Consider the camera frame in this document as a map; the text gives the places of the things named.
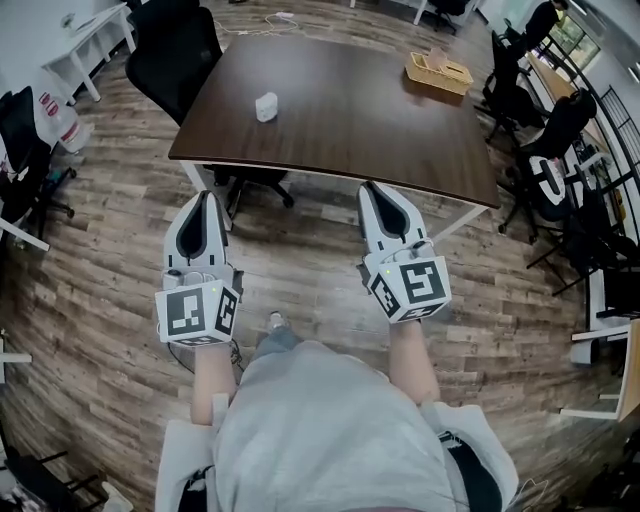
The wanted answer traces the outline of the person's leg in jeans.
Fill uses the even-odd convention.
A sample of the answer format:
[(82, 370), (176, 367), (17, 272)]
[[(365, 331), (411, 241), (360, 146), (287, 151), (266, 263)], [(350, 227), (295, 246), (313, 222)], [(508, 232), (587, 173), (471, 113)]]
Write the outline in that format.
[(291, 351), (301, 342), (302, 339), (289, 325), (279, 325), (272, 328), (269, 334), (258, 343), (250, 362), (254, 363), (267, 355)]

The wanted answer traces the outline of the black mesh office chair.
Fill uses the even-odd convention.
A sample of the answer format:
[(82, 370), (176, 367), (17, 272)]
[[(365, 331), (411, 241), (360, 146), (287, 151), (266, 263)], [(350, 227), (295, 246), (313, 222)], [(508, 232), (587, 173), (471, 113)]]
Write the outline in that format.
[(547, 115), (533, 102), (529, 92), (517, 84), (521, 68), (512, 46), (506, 46), (501, 36), (491, 33), (494, 68), (482, 88), (483, 100), (475, 109), (495, 120), (485, 139), (490, 143), (500, 128), (518, 146), (515, 132), (519, 127), (543, 129)]

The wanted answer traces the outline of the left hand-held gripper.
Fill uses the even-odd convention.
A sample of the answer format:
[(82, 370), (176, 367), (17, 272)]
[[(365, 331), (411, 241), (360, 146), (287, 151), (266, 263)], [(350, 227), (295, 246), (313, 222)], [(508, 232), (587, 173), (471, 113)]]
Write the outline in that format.
[(164, 237), (168, 267), (155, 294), (157, 331), (164, 344), (205, 346), (232, 341), (244, 273), (226, 263), (226, 226), (217, 197), (201, 192), (189, 200)]

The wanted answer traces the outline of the person's left forearm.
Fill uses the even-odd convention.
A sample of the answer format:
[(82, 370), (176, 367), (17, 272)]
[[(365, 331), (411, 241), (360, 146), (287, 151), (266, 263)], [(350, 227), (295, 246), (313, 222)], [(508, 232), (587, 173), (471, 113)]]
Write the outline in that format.
[(191, 420), (212, 425), (225, 412), (237, 390), (229, 344), (205, 345), (195, 349)]

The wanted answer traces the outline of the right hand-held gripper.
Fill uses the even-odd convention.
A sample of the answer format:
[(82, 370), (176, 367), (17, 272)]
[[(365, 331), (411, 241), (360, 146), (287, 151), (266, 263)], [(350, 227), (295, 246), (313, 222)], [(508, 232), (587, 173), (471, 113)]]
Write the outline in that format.
[[(360, 229), (370, 253), (357, 268), (389, 323), (421, 320), (449, 304), (452, 293), (445, 258), (435, 254), (417, 207), (375, 181), (359, 187), (357, 200)], [(397, 250), (385, 254), (384, 249)]]

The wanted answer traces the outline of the light wooden desk white frame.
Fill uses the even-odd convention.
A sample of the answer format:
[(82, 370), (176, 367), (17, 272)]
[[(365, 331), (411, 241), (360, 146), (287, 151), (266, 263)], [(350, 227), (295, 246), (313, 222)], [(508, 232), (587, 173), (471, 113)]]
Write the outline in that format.
[(640, 318), (632, 320), (628, 325), (573, 334), (571, 341), (586, 342), (602, 338), (616, 338), (621, 340), (625, 335), (626, 353), (623, 363), (621, 387), (618, 393), (600, 394), (600, 400), (616, 402), (613, 411), (579, 410), (563, 407), (560, 416), (622, 422), (627, 416), (640, 407)]

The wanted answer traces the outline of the black chair with white garment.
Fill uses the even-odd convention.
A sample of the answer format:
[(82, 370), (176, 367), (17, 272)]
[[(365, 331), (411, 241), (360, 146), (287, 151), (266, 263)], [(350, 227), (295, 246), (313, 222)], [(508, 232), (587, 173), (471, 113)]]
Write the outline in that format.
[(515, 164), (505, 171), (508, 181), (499, 184), (514, 198), (512, 210), (498, 226), (499, 233), (504, 234), (516, 214), (522, 211), (530, 226), (529, 242), (534, 243), (541, 228), (536, 223), (537, 217), (559, 222), (572, 212), (572, 200), (558, 164), (596, 113), (592, 93), (580, 88), (560, 98), (545, 128), (516, 151)]

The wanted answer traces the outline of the small white case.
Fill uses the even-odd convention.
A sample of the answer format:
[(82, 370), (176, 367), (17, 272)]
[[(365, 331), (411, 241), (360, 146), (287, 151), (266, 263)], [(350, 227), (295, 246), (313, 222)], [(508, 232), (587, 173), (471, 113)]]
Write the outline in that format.
[(256, 119), (261, 123), (269, 122), (278, 114), (278, 97), (273, 92), (267, 92), (255, 100)]

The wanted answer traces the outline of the clear water jug red label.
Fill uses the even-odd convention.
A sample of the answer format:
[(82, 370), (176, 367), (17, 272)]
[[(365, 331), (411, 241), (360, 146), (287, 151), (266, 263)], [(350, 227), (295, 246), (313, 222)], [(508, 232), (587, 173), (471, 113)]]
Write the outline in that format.
[(42, 80), (37, 83), (35, 97), (47, 129), (55, 142), (67, 153), (77, 154), (90, 135), (88, 125), (54, 88)]

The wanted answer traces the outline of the person's right forearm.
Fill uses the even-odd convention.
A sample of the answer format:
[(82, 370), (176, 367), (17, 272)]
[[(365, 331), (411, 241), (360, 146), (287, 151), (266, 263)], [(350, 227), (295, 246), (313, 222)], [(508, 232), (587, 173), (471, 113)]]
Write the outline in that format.
[(441, 392), (417, 320), (391, 324), (389, 329), (389, 379), (416, 405), (437, 402)]

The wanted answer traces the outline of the woven wicker basket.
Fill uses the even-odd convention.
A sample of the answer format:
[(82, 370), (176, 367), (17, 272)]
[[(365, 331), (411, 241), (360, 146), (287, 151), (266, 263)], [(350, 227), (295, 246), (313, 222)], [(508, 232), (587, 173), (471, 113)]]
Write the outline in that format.
[(429, 56), (411, 52), (405, 64), (407, 77), (416, 83), (429, 85), (459, 96), (465, 96), (474, 80), (463, 65), (445, 57), (441, 64), (433, 67)]

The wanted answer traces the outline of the person's grey shirt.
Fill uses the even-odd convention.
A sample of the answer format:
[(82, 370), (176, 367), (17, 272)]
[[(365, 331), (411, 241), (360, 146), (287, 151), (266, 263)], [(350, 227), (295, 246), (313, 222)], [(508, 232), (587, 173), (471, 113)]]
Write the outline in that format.
[(519, 478), (475, 405), (416, 405), (315, 341), (250, 363), (212, 425), (171, 421), (154, 512), (506, 512)]

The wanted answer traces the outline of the black folding chair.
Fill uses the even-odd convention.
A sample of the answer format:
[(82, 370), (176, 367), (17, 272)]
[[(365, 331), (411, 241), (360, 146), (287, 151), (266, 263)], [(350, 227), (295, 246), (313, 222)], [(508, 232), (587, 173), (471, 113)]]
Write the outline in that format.
[(107, 503), (106, 494), (92, 487), (97, 474), (64, 482), (47, 467), (48, 463), (67, 457), (67, 450), (41, 458), (23, 455), (9, 442), (1, 422), (0, 443), (5, 453), (0, 471), (8, 470), (27, 497), (34, 498), (47, 512), (98, 512)]

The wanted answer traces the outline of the large black office chair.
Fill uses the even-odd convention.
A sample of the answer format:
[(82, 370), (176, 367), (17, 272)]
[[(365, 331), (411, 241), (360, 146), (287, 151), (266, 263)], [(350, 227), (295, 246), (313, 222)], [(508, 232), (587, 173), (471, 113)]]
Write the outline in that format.
[(148, 0), (127, 21), (136, 35), (128, 79), (181, 124), (222, 56), (211, 12), (199, 0)]

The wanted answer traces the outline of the black chair with dark jacket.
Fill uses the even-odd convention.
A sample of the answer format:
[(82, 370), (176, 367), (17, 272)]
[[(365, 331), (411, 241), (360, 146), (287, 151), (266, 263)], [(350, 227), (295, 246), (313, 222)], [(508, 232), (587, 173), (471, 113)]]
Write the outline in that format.
[(34, 95), (27, 86), (0, 97), (0, 218), (12, 224), (27, 218), (44, 233), (48, 212), (58, 210), (73, 218), (75, 210), (54, 195), (77, 171), (51, 169), (51, 147), (36, 129)]

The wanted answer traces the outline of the black chair base with wheels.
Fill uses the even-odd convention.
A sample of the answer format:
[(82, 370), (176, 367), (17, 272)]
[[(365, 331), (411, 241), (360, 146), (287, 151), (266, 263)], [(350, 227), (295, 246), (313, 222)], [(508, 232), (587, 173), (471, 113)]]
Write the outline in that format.
[(294, 199), (281, 186), (287, 172), (265, 167), (232, 166), (206, 164), (204, 168), (213, 173), (214, 186), (222, 188), (219, 199), (221, 205), (222, 227), (226, 231), (233, 229), (233, 217), (236, 214), (242, 191), (248, 184), (267, 187), (277, 193), (286, 208), (294, 206)]

